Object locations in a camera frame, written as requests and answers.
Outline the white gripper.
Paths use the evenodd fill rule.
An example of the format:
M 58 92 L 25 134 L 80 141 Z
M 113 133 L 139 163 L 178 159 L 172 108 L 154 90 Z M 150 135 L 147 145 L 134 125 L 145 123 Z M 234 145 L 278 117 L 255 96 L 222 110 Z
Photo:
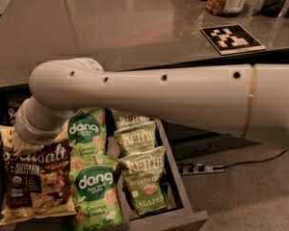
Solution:
M 62 131 L 62 119 L 45 109 L 21 108 L 17 111 L 15 129 L 23 141 L 49 144 Z

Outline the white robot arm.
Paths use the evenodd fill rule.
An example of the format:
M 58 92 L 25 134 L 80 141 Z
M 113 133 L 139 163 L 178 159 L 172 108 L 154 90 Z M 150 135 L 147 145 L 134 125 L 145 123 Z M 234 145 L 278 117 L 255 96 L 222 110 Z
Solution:
M 40 64 L 17 134 L 47 144 L 82 108 L 108 108 L 289 150 L 289 64 L 233 64 L 107 72 L 90 58 Z

